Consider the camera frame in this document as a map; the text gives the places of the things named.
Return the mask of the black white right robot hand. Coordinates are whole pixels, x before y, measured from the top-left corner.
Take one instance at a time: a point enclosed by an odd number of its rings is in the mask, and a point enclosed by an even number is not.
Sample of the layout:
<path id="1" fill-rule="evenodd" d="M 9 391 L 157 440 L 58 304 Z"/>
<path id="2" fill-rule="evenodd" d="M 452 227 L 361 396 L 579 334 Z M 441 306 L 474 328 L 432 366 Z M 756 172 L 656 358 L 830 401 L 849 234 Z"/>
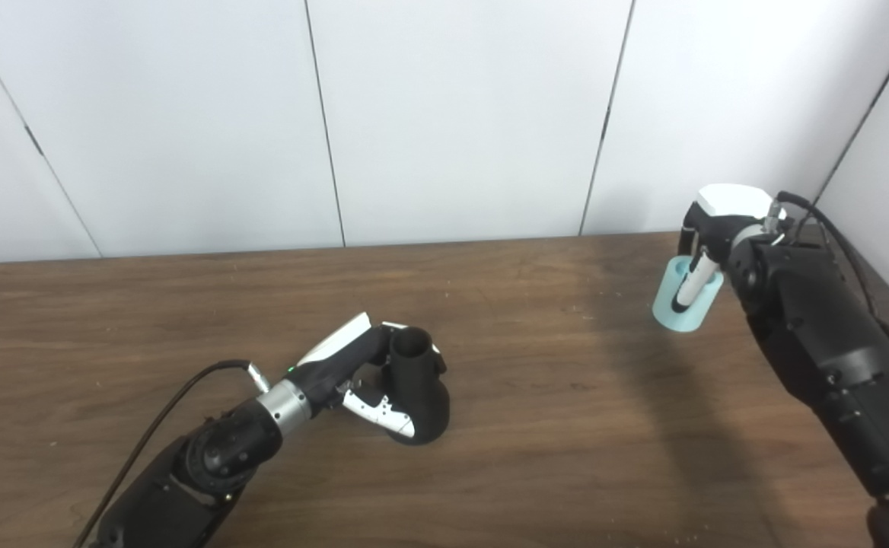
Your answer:
<path id="1" fill-rule="evenodd" d="M 698 191 L 686 212 L 677 255 L 689 260 L 677 291 L 673 310 L 686 311 L 715 272 L 727 266 L 734 246 L 747 238 L 778 236 L 789 214 L 765 190 L 733 183 L 714 183 Z"/>

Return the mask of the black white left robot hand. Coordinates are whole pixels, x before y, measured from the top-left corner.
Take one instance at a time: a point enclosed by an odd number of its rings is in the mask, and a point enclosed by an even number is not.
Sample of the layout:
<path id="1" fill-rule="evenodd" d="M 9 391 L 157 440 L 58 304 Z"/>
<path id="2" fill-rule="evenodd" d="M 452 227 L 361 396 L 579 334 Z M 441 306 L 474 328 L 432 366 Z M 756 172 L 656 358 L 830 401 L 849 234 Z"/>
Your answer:
<path id="1" fill-rule="evenodd" d="M 447 365 L 420 327 L 371 322 L 361 312 L 289 368 L 283 385 L 308 410 L 341 406 L 407 445 L 430 444 L 448 429 Z"/>

